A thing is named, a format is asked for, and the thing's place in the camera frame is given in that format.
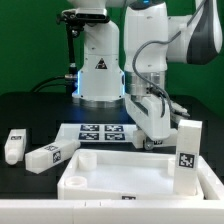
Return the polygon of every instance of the white tray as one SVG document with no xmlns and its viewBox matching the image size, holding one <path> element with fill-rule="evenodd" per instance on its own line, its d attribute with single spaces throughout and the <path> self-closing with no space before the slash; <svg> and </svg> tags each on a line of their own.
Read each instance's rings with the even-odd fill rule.
<svg viewBox="0 0 224 224">
<path fill-rule="evenodd" d="M 97 155 L 97 167 L 91 171 L 79 168 L 79 154 Z M 173 193 L 173 177 L 168 174 L 168 159 L 173 155 L 117 152 L 104 150 L 77 150 L 58 183 L 59 199 L 189 199 L 203 200 L 197 180 L 195 196 Z M 66 184 L 72 177 L 83 177 L 87 187 Z"/>
</svg>

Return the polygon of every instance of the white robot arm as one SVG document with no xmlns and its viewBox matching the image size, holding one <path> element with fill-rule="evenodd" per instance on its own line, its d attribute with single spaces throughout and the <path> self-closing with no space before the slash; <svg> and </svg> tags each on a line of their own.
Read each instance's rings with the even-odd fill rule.
<svg viewBox="0 0 224 224">
<path fill-rule="evenodd" d="M 164 91 L 166 61 L 206 64 L 221 49 L 216 0 L 196 6 L 186 17 L 168 17 L 159 0 L 133 3 L 126 12 L 126 108 L 152 143 L 170 136 L 170 115 L 187 115 Z"/>
</svg>

